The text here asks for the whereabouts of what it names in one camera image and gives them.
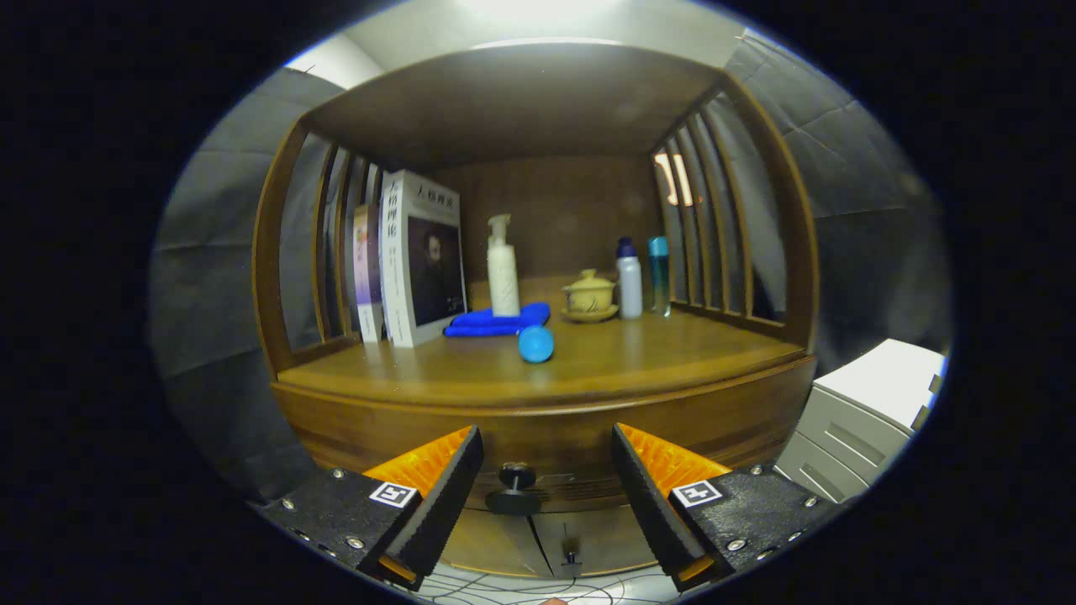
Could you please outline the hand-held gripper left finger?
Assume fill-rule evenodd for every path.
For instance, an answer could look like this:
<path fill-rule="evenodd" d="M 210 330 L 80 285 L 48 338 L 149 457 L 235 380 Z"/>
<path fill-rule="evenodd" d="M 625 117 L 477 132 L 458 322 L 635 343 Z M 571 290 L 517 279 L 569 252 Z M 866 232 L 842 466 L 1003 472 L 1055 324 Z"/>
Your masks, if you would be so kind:
<path fill-rule="evenodd" d="M 332 468 L 259 506 L 292 539 L 374 579 L 417 590 L 433 573 L 483 463 L 476 425 L 366 472 Z"/>

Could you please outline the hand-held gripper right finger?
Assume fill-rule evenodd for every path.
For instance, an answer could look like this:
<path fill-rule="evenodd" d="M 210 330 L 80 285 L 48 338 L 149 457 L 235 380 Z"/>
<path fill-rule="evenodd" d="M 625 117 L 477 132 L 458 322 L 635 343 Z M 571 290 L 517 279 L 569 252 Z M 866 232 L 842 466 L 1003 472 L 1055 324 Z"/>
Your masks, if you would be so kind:
<path fill-rule="evenodd" d="M 626 423 L 614 423 L 610 451 L 631 512 L 680 592 L 758 567 L 844 513 L 769 465 L 731 470 Z"/>

